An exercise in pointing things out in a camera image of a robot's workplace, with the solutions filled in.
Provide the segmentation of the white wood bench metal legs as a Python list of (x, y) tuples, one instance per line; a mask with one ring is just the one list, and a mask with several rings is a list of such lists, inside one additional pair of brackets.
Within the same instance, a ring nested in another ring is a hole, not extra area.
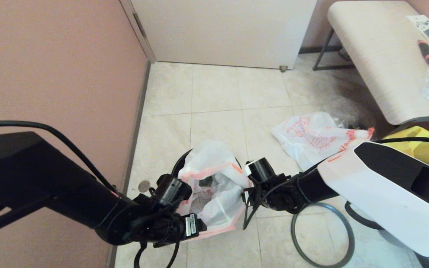
[(420, 93), (428, 65), (408, 16), (406, 1), (337, 1), (327, 19), (388, 123), (428, 121), (429, 101)]

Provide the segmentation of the yellow fabric bag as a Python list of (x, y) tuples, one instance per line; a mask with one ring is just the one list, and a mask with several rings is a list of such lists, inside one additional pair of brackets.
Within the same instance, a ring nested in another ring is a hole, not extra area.
[[(411, 127), (383, 139), (406, 138), (406, 137), (426, 137), (429, 138), (429, 131), (422, 127)], [(429, 143), (428, 142), (397, 142), (387, 144), (399, 151), (408, 154), (429, 165)]]

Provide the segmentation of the used white red plastic bag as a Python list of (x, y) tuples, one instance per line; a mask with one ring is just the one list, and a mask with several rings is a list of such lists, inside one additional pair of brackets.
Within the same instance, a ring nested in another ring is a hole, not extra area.
[(297, 162), (301, 171), (308, 170), (334, 154), (369, 141), (374, 132), (374, 127), (339, 127), (330, 114), (320, 111), (291, 117), (271, 129), (271, 134)]

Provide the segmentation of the white door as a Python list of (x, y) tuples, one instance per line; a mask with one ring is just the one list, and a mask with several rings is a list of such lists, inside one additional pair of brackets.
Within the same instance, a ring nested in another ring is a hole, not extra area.
[(317, 0), (131, 0), (157, 61), (293, 69)]

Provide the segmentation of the grey door frame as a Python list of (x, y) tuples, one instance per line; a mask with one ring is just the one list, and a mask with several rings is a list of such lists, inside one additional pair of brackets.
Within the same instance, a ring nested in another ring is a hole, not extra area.
[(153, 49), (151, 48), (146, 32), (144, 30), (143, 24), (133, 6), (133, 3), (131, 0), (119, 0), (121, 3), (122, 8), (124, 9), (127, 18), (131, 24), (131, 27), (136, 34), (136, 37), (143, 49), (143, 52), (145, 56), (148, 58), (148, 61), (150, 61), (151, 64), (154, 64), (157, 62), (156, 56), (153, 52)]

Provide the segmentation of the orange black hand tool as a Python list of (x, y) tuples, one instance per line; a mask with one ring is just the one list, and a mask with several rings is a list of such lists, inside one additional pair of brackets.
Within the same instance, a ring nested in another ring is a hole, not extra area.
[(429, 66), (429, 44), (424, 40), (418, 40), (417, 44), (419, 46), (420, 52), (422, 53), (422, 57)]

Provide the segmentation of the clear plastic bag dark contents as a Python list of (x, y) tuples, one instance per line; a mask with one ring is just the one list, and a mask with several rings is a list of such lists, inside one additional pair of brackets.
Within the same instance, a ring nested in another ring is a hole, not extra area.
[(369, 110), (359, 103), (344, 97), (328, 100), (323, 108), (339, 128), (367, 130), (375, 127), (375, 119)]

